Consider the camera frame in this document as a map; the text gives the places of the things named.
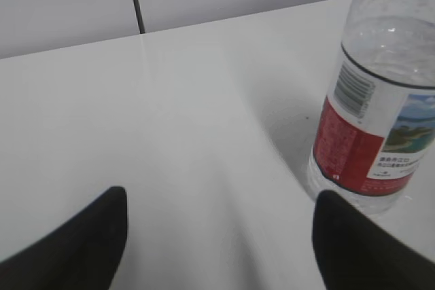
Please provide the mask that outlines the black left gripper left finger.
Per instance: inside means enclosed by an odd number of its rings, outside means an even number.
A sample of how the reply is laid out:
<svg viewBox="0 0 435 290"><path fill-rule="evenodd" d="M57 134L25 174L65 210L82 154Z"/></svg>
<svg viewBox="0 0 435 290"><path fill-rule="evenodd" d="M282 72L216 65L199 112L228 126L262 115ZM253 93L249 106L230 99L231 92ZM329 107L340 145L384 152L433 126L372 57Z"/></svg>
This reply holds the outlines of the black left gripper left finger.
<svg viewBox="0 0 435 290"><path fill-rule="evenodd" d="M128 238L128 199L108 188L86 208L1 262L2 289L109 289Z"/></svg>

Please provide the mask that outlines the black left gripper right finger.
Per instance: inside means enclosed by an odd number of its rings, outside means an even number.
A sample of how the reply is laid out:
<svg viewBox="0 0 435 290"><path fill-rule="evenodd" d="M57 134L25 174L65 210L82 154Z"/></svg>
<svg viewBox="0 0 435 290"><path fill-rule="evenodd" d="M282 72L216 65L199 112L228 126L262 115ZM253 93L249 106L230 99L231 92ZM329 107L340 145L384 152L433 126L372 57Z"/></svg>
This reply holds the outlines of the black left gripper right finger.
<svg viewBox="0 0 435 290"><path fill-rule="evenodd" d="M312 245L327 289L434 288L434 262L332 190L316 199Z"/></svg>

